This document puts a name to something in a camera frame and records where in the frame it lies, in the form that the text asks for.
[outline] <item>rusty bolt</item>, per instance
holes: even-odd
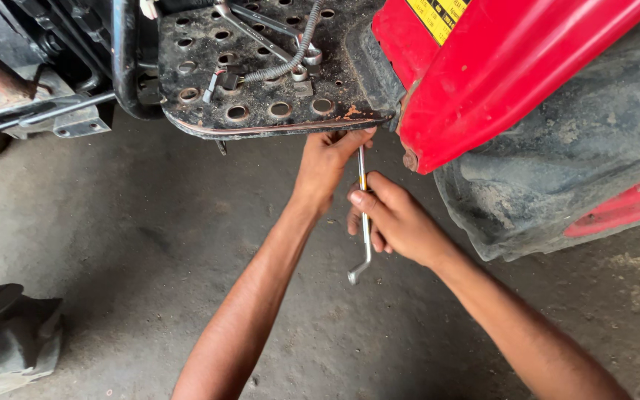
[[[416,169],[419,167],[419,157],[416,157],[416,153],[411,149],[406,149],[407,152],[402,157],[402,161],[404,161],[404,167],[410,169],[412,172],[416,172]]]

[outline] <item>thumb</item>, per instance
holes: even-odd
[[[339,150],[345,159],[349,159],[353,152],[357,151],[361,145],[365,144],[374,136],[374,132],[377,132],[377,127],[351,130],[332,146]]]
[[[355,190],[350,201],[361,212],[367,214],[380,228],[394,219],[394,215],[379,199],[366,191]]]

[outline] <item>yellow sticker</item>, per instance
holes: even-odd
[[[406,0],[441,46],[471,0]]]

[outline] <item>human hand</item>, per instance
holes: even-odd
[[[378,253],[394,250],[423,266],[437,262],[445,250],[458,251],[422,206],[402,186],[377,171],[367,174],[367,186],[374,194],[351,186],[347,199],[352,208],[347,214],[347,232],[360,231],[361,214],[372,220],[372,245]]]
[[[332,204],[332,194],[342,179],[347,160],[361,145],[372,147],[377,127],[349,132],[320,132],[308,135],[303,149],[292,201],[324,214]]]

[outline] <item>concrete floor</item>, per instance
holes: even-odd
[[[63,297],[56,372],[4,399],[164,399],[288,199],[304,138],[213,141],[118,110],[114,132],[42,134],[0,157],[0,284]],[[381,132],[370,169],[400,182],[463,246],[431,176]],[[425,268],[362,257],[343,194],[318,223],[242,399],[528,399],[481,328]],[[640,227],[487,268],[640,399]]]

